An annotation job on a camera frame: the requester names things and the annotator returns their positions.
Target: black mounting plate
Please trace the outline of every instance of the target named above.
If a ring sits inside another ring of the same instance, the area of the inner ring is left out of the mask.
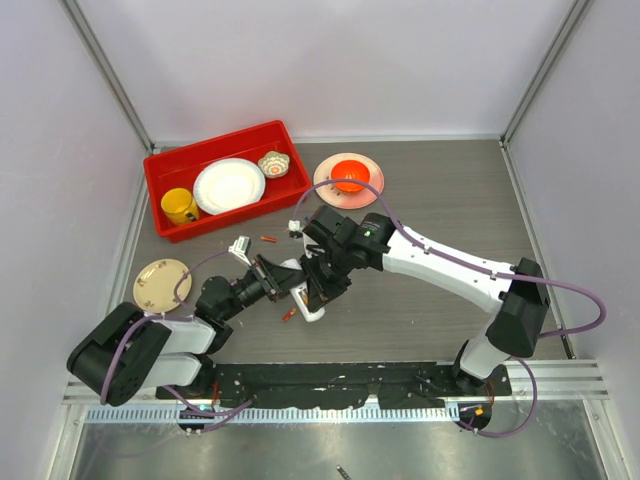
[[[442,397],[486,396],[485,387],[466,395],[457,389],[452,365],[436,362],[226,364],[217,365],[220,403],[255,408],[345,409],[377,395],[381,409],[442,407]],[[495,396],[511,395],[504,365],[488,379]]]

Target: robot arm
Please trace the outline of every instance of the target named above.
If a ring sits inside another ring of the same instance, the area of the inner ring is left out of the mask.
[[[358,224],[329,207],[320,207],[302,232],[305,254],[276,265],[261,255],[247,258],[250,241],[240,237],[229,251],[247,267],[234,281],[211,277],[202,286],[191,324],[149,321],[131,337],[118,360],[107,401],[114,406],[129,400],[143,386],[208,384],[207,355],[218,351],[232,328],[227,321],[263,297],[271,301],[292,294],[307,321],[318,320],[324,306],[347,291],[354,269],[413,276],[475,303],[491,319],[456,358],[453,376],[464,393],[482,387],[494,369],[510,356],[533,355],[549,308],[542,286],[482,275],[444,258],[451,255],[495,273],[541,276],[539,265],[522,259],[517,267],[484,260],[437,244],[413,230],[405,231],[425,244],[413,245],[384,215],[369,213]],[[442,255],[428,251],[437,249]],[[144,313],[131,304],[116,308],[81,344],[67,362],[68,370],[100,392],[124,332]]]
[[[351,270],[372,267],[437,285],[475,303],[490,315],[486,327],[463,345],[456,358],[454,375],[463,391],[472,392],[482,386],[491,372],[510,356],[533,355],[549,309],[546,288],[496,278],[495,274],[542,276],[537,263],[527,259],[522,259],[518,266],[493,262],[433,242],[410,228],[404,230],[425,248],[413,245],[386,216],[370,213],[357,225],[328,207],[320,207],[304,229],[304,234],[317,243],[312,248],[317,252],[312,259],[301,259],[310,279],[309,311],[346,291]],[[430,248],[443,255],[429,253]],[[447,260],[447,255],[494,274],[477,273]]]

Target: white plate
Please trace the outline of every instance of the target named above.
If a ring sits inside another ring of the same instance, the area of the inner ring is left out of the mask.
[[[133,284],[133,299],[147,312],[162,313],[173,310],[178,302],[173,289],[187,271],[187,266],[179,260],[164,258],[150,263],[142,269]],[[191,275],[180,284],[178,296],[184,300],[191,290]]]
[[[255,203],[264,194],[264,174],[255,163],[227,158],[205,168],[193,185],[198,206],[211,215]]]

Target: white wall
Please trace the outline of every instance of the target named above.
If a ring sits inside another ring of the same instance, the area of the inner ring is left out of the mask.
[[[607,322],[576,336],[598,359],[630,454],[640,416],[640,3],[598,0],[525,118],[513,144],[516,168],[558,278],[599,292]],[[563,296],[572,324],[594,318],[588,302]]]
[[[0,71],[0,476],[34,480],[144,154],[58,2],[0,3]]]
[[[156,141],[501,134],[572,0],[82,0]]]

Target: yellow mug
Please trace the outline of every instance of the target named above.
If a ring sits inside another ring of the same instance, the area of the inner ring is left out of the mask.
[[[172,188],[165,193],[160,207],[169,221],[174,225],[184,225],[200,218],[196,199],[186,188]]]

